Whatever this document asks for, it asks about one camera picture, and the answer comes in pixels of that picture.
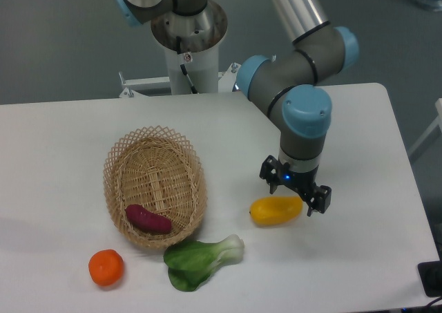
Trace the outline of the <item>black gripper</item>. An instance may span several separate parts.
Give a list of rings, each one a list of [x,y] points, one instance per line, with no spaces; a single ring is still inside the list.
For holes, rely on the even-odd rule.
[[[296,172],[289,169],[289,164],[282,164],[272,155],[266,157],[260,168],[260,178],[269,185],[269,193],[274,194],[278,186],[282,185],[296,192],[307,204],[307,215],[314,212],[324,214],[331,203],[332,188],[316,186],[318,167],[308,172]]]

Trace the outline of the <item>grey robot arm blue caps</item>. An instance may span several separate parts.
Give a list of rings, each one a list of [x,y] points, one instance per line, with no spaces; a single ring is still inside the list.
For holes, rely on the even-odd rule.
[[[149,23],[163,47],[174,95],[218,91],[218,47],[227,16],[212,0],[115,0],[131,26]],[[260,177],[271,190],[285,186],[324,213],[331,189],[316,184],[331,123],[332,101],[318,83],[354,64],[359,46],[345,27],[332,26],[318,0],[271,0],[294,51],[283,59],[256,55],[245,60],[236,86],[280,131],[277,157]]]

